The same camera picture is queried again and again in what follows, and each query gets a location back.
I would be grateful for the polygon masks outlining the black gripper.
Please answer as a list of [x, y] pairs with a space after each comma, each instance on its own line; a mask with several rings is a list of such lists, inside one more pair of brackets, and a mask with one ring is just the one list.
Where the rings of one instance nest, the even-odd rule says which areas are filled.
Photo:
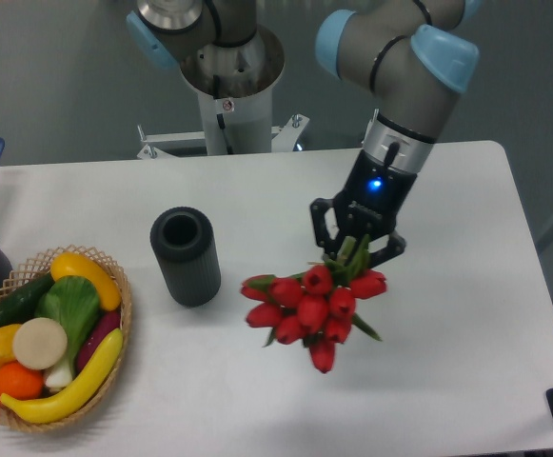
[[[416, 174], [386, 168], [362, 150], [343, 189], [332, 199], [317, 198], [309, 206], [315, 243], [328, 259], [335, 260], [348, 234], [365, 234], [365, 267], [379, 265], [403, 254], [406, 240], [397, 231], [397, 215], [417, 178]], [[329, 234], [326, 213], [335, 216], [335, 236]], [[386, 238], [385, 245], [369, 250], [371, 242]]]

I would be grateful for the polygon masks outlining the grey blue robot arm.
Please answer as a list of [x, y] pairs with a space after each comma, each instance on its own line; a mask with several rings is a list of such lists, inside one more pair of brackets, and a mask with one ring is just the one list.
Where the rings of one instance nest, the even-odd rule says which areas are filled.
[[[326, 259], [369, 255], [378, 266], [405, 250], [396, 219], [434, 144], [466, 91], [478, 48], [453, 34], [475, 1], [386, 1], [376, 10], [332, 12], [314, 53], [334, 77], [377, 97], [343, 189], [310, 207]], [[272, 91], [285, 66], [274, 33], [252, 1], [139, 1], [126, 25], [154, 65], [178, 69], [198, 97], [211, 155], [271, 152]]]

